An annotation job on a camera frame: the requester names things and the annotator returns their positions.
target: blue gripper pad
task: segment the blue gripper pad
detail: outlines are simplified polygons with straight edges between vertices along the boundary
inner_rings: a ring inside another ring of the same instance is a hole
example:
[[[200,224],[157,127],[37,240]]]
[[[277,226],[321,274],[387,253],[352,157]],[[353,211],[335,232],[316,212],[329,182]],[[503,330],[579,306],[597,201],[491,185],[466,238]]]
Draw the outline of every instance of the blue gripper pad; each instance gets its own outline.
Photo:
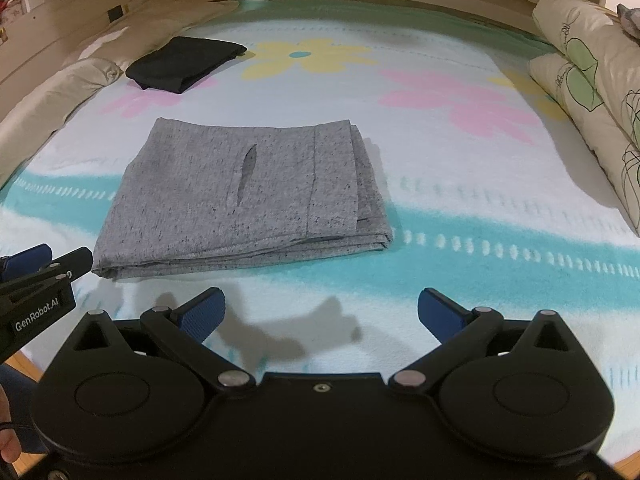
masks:
[[[225,295],[212,286],[171,313],[180,330],[202,343],[225,319]]]
[[[418,297],[420,322],[441,343],[460,332],[472,319],[472,313],[433,288],[425,288]]]
[[[51,263],[53,254],[47,244],[40,244],[14,256],[0,258],[0,283],[38,272]]]

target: folded black garment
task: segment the folded black garment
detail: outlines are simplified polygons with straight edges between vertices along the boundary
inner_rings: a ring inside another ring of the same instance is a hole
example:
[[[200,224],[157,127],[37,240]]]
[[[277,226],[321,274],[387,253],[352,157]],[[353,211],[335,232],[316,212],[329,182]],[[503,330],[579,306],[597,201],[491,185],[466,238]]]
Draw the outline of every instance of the folded black garment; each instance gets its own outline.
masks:
[[[173,38],[164,47],[141,57],[126,75],[140,88],[181,94],[223,63],[246,52],[237,43],[204,38]]]

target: yellow flower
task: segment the yellow flower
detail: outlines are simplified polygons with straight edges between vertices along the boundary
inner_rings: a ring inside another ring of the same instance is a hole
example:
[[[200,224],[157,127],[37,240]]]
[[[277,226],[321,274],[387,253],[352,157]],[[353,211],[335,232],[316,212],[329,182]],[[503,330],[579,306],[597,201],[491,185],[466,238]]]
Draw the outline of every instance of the yellow flower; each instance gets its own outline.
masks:
[[[521,94],[530,95],[534,98],[534,106],[537,110],[556,121],[565,121],[568,119],[564,110],[556,103],[546,92],[530,78],[528,75],[519,72],[505,70],[506,77],[490,77],[489,81],[500,86],[513,88]]]
[[[365,46],[333,44],[332,40],[300,41],[298,44],[283,41],[259,43],[253,50],[257,62],[242,72],[242,79],[261,79],[281,74],[295,64],[313,73],[333,73],[345,70],[345,63],[375,64],[376,62],[356,54],[369,52]]]

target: bed sheet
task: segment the bed sheet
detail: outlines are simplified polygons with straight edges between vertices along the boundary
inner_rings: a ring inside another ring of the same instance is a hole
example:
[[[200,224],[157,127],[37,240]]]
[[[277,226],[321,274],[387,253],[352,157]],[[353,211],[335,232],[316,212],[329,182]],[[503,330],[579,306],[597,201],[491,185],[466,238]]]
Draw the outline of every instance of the bed sheet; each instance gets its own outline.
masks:
[[[158,117],[229,126],[349,119],[367,146],[395,240],[343,258],[144,280],[77,280],[76,310],[24,349],[46,368],[79,317],[117,319],[223,289],[206,344],[258,377],[380,371],[437,345],[432,286],[468,308],[558,310],[616,400],[602,449],[640,449],[640,240],[564,112],[527,75],[553,49],[426,10],[340,0],[245,1],[188,32],[248,53],[182,95],[104,88],[0,190],[0,253],[92,248],[127,164]]]

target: person's leg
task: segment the person's leg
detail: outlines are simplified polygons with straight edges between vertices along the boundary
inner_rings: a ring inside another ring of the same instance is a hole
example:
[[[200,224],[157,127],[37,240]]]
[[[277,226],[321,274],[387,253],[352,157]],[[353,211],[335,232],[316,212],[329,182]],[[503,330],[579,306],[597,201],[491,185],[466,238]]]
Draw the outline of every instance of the person's leg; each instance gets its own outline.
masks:
[[[4,388],[9,407],[11,409],[12,422],[31,426],[29,408],[31,396],[36,389],[37,382],[11,368],[8,364],[0,365],[0,385]],[[22,452],[44,454],[47,448],[40,441],[35,430],[15,430],[20,440]]]

